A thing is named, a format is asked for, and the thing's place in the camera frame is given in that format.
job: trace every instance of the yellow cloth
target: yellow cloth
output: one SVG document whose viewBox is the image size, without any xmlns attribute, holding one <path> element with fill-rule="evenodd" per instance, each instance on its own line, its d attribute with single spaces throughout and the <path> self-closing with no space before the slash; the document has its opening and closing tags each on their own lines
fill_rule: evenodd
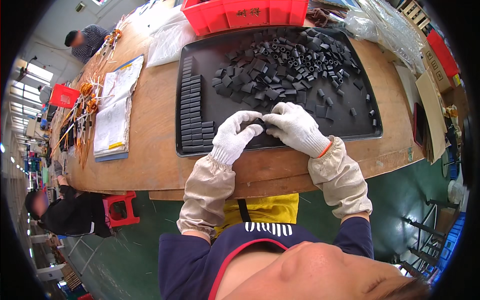
<svg viewBox="0 0 480 300">
<path fill-rule="evenodd" d="M 297 223 L 297 212 L 299 209 L 298 193 L 263 198 L 248 198 L 245 199 L 245 202 L 252 222 Z M 243 222 L 237 200 L 225 201 L 223 211 L 225 212 L 225 221 L 222 226 L 215 227 L 215 238 L 228 227 Z"/>
</svg>

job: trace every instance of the white print on shirt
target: white print on shirt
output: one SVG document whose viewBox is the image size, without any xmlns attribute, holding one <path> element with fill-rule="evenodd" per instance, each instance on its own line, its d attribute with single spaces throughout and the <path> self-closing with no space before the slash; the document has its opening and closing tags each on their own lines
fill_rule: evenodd
<svg viewBox="0 0 480 300">
<path fill-rule="evenodd" d="M 245 222 L 245 231 L 252 232 L 255 228 L 257 228 L 257 231 L 268 231 L 278 237 L 282 236 L 282 234 L 284 236 L 292 235 L 292 226 L 289 224 Z"/>
</svg>

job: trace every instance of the workbench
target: workbench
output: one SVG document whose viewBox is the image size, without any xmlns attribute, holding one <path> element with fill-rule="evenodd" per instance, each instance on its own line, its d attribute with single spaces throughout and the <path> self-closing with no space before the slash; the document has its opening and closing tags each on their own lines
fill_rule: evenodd
<svg viewBox="0 0 480 300">
<path fill-rule="evenodd" d="M 127 159 L 95 162 L 93 141 L 82 169 L 78 158 L 56 151 L 53 159 L 67 158 L 66 175 L 79 190 L 121 193 L 127 190 L 150 191 L 156 200 L 181 200 L 185 181 L 201 156 L 180 158 L 175 153 L 175 94 L 178 62 L 145 68 L 151 37 L 142 22 L 131 22 L 123 30 L 115 55 L 99 69 L 95 56 L 84 73 L 74 79 L 79 89 L 88 78 L 101 77 L 123 63 L 145 55 L 143 69 L 132 99 L 130 145 Z M 379 47 L 369 41 L 351 40 L 368 74 L 378 102 L 383 136 L 378 139 L 346 142 L 348 155 L 356 160 L 365 178 L 384 174 L 423 159 L 413 141 L 412 115 L 402 83 L 393 64 Z M 57 113 L 52 122 L 50 144 L 59 138 Z M 231 198 L 249 198 L 315 190 L 307 170 L 307 155 L 289 147 L 244 152 L 233 164 L 235 191 Z"/>
</svg>

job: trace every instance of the hand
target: hand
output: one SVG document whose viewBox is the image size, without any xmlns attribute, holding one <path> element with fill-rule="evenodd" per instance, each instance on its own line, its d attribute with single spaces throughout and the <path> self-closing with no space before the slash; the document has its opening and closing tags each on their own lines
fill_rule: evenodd
<svg viewBox="0 0 480 300">
<path fill-rule="evenodd" d="M 240 124 L 261 117 L 260 112 L 241 110 L 226 119 L 218 127 L 218 132 L 213 139 L 213 150 L 210 154 L 212 158 L 221 164 L 232 165 L 240 157 L 248 142 L 264 131 L 258 124 L 248 125 L 240 131 Z"/>
<path fill-rule="evenodd" d="M 267 129 L 267 134 L 312 158 L 318 158 L 330 144 L 318 130 L 317 122 L 301 106 L 291 102 L 279 102 L 262 120 L 278 127 Z"/>
<path fill-rule="evenodd" d="M 57 177 L 63 174 L 61 164 L 57 160 L 53 161 L 53 170 L 55 171 L 55 176 Z"/>
</svg>

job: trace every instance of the navy t-shirt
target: navy t-shirt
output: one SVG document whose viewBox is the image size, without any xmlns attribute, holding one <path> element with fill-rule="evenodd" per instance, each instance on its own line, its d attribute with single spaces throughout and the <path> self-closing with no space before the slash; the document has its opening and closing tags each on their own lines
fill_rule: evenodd
<svg viewBox="0 0 480 300">
<path fill-rule="evenodd" d="M 320 242 L 295 224 L 245 222 L 225 229 L 210 246 L 202 238 L 166 233 L 158 246 L 158 282 L 162 299 L 215 299 L 223 273 L 241 250 L 270 242 L 286 250 L 303 241 Z M 345 220 L 333 242 L 343 252 L 373 259 L 370 223 Z"/>
</svg>

